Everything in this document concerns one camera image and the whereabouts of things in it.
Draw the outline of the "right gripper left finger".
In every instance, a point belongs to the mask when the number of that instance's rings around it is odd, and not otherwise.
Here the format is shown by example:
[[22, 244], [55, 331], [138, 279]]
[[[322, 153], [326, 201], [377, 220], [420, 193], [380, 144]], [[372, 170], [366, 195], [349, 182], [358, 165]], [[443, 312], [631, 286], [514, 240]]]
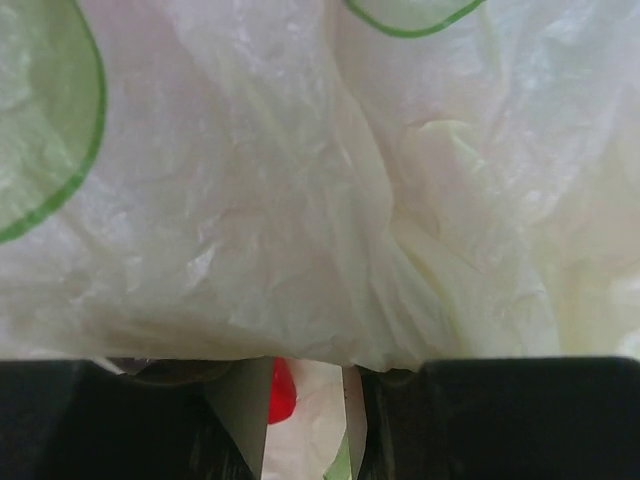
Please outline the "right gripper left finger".
[[4, 479], [257, 479], [266, 363], [153, 384], [90, 361], [1, 364]]

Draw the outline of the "green plastic grocery bag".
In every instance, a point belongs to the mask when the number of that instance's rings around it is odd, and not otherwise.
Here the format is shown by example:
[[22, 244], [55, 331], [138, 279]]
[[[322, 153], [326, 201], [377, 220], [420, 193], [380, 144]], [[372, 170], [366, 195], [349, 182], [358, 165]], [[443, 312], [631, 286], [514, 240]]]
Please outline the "green plastic grocery bag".
[[1, 364], [639, 364], [635, 1], [5, 1]]

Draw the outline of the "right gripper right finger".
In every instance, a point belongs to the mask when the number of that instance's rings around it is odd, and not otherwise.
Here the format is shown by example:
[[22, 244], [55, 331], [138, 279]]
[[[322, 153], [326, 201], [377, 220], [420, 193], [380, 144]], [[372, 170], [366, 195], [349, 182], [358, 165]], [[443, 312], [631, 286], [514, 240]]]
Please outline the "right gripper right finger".
[[430, 361], [343, 373], [356, 479], [635, 479], [639, 364]]

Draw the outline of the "red chili pepper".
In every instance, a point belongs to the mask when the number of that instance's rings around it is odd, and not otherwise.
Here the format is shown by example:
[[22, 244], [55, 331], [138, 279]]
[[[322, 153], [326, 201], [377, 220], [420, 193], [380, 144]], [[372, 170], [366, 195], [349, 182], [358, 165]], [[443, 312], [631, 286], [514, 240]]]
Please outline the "red chili pepper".
[[268, 424], [289, 419], [296, 407], [297, 390], [286, 359], [276, 357], [273, 364]]

